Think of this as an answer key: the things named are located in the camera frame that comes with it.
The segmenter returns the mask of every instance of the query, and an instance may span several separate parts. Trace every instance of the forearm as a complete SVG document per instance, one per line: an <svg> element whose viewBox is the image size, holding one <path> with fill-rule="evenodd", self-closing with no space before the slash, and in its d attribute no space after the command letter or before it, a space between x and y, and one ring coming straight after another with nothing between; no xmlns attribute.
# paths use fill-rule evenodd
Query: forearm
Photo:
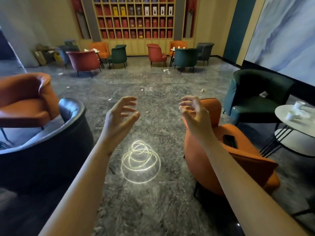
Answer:
<svg viewBox="0 0 315 236"><path fill-rule="evenodd" d="M78 236L92 232L110 155L108 144L99 140L40 236Z"/></svg>
<svg viewBox="0 0 315 236"><path fill-rule="evenodd" d="M214 135L203 148L247 236L306 235L294 219L245 172Z"/></svg>

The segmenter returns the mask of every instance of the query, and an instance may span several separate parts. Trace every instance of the glowing light swirl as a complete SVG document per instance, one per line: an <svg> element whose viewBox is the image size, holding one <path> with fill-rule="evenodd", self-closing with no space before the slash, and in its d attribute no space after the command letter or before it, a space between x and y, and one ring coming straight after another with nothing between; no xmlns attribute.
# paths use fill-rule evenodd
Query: glowing light swirl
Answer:
<svg viewBox="0 0 315 236"><path fill-rule="evenodd" d="M121 173L132 183L142 184L154 179L161 168L159 155L149 144L138 140L133 142L123 155Z"/></svg>

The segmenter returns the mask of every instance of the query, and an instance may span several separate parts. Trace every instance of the white teacup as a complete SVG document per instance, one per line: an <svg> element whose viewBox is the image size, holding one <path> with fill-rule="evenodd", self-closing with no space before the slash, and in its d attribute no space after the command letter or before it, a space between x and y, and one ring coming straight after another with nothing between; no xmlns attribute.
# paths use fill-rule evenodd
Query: white teacup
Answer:
<svg viewBox="0 0 315 236"><path fill-rule="evenodd" d="M301 109L301 107L303 107L305 105L304 102L302 101L296 101L295 104L294 104L294 109Z"/></svg>
<svg viewBox="0 0 315 236"><path fill-rule="evenodd" d="M298 118L298 114L296 114L296 112L295 111L289 111L288 112L288 114L287 114L287 116L285 117L285 119L287 120L287 121L292 121L292 120L294 120L294 119L296 119L296 118Z"/></svg>

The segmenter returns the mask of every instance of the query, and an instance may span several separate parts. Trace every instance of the marble floor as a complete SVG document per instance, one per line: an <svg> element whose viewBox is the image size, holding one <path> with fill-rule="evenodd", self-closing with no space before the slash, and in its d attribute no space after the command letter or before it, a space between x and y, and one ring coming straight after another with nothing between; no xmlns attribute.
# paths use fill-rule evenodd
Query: marble floor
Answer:
<svg viewBox="0 0 315 236"><path fill-rule="evenodd" d="M112 155L93 235L224 235L213 217L193 197L196 182L183 159L185 127L178 103L188 94L223 102L237 68L216 57L210 58L209 66L198 63L195 73L188 72L187 68L182 74L173 67L169 68L170 74L164 73L162 63L150 68L148 57L128 57L127 63L126 69L115 65L116 69L95 71L93 78L89 73L77 78L76 71L56 64L26 70L50 74L53 89L60 98L75 98L86 105L86 117L95 141L106 112L117 100L126 95L138 97L137 110L141 117ZM0 68L0 76L23 71ZM294 101L290 96L288 102ZM228 122L229 117L222 114L220 124ZM239 128L257 148L262 148L274 124L239 124ZM122 174L122 157L136 140L144 140L160 158L159 173L143 184L132 183L126 179L128 174L126 178ZM270 158L279 163L276 171L281 180L273 198L289 214L306 209L306 198L315 194L315 161L285 149ZM17 196L1 189L0 234L37 235L65 190ZM314 215L301 216L300 220L314 229Z"/></svg>

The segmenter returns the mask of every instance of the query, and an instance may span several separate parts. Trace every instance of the hand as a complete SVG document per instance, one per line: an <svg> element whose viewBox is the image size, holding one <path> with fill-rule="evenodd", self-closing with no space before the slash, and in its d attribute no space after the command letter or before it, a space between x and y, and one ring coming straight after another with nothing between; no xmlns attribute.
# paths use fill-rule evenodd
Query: hand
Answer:
<svg viewBox="0 0 315 236"><path fill-rule="evenodd" d="M182 101L179 103L179 109L190 132L202 146L206 146L209 139L214 136L209 112L195 96L185 96Z"/></svg>
<svg viewBox="0 0 315 236"><path fill-rule="evenodd" d="M128 105L136 106L136 100L136 97L123 97L106 114L100 140L108 144L111 152L127 136L134 123L140 117L140 113L136 112L134 108L127 107ZM129 116L127 112L134 114L128 120L122 121L123 118Z"/></svg>

